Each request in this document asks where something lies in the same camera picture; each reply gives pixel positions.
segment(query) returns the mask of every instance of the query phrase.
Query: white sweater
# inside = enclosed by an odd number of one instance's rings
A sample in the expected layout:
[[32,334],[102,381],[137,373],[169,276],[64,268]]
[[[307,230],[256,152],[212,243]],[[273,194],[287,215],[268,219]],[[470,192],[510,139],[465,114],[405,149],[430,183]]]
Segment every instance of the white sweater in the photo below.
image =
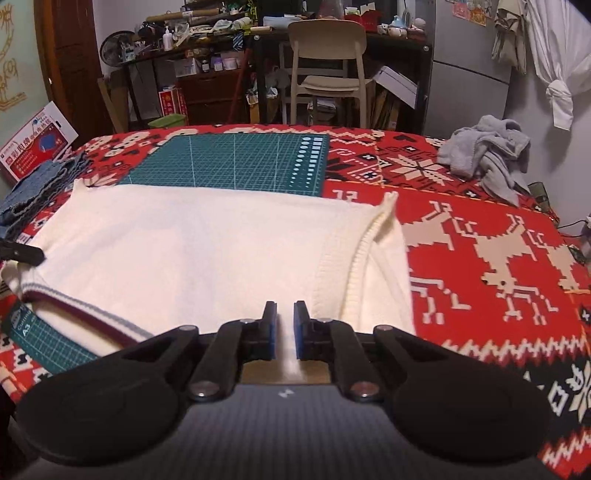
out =
[[387,194],[374,207],[267,192],[89,189],[77,181],[30,243],[46,261],[10,262],[2,277],[53,328],[98,355],[180,325],[215,332],[230,320],[260,318],[265,302],[276,301],[278,356],[293,378],[298,300],[311,317],[340,319],[358,332],[388,323],[414,333],[396,199]]

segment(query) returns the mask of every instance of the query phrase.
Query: carbon fiber surface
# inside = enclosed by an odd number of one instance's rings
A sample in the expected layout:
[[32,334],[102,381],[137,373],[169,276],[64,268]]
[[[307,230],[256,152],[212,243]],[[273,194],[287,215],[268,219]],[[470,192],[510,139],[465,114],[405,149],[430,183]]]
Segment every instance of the carbon fiber surface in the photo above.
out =
[[18,479],[551,480],[556,477],[536,458],[484,468],[454,465],[431,457],[410,445],[380,408],[346,400],[333,385],[238,385],[227,400],[193,406],[166,441],[137,458],[97,468],[66,467],[38,460]]

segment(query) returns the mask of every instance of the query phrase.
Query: cutting mat grid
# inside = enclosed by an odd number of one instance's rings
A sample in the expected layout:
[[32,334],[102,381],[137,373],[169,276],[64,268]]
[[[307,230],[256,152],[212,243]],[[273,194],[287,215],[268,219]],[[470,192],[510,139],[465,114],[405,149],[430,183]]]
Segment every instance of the cutting mat grid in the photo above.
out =
[[[175,137],[120,183],[259,190],[320,196],[328,135],[204,134]],[[2,331],[58,374],[96,359],[17,302]]]
[[54,375],[97,358],[49,326],[20,302],[14,304],[2,322],[2,333]]
[[328,135],[175,137],[149,155],[121,183],[320,196],[329,144]]

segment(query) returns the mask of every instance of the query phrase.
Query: gray cloth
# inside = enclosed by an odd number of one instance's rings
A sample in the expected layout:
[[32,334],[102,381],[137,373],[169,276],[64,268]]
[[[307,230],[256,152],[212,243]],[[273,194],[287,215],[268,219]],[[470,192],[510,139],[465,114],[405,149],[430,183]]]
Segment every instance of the gray cloth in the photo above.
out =
[[519,206],[518,192],[530,191],[522,173],[530,159],[530,138],[514,120],[485,115],[478,125],[456,130],[439,149],[437,162],[458,177],[482,179],[489,195]]
[[59,162],[47,160],[19,181],[0,204],[0,238],[15,240],[88,165],[85,152]]

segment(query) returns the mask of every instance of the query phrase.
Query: wooden door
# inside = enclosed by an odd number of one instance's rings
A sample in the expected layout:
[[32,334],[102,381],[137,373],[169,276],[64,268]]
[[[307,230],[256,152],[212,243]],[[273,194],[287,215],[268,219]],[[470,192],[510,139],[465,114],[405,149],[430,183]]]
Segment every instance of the wooden door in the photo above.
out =
[[74,146],[112,133],[97,84],[102,72],[92,0],[35,0],[35,16],[53,100],[79,135]]

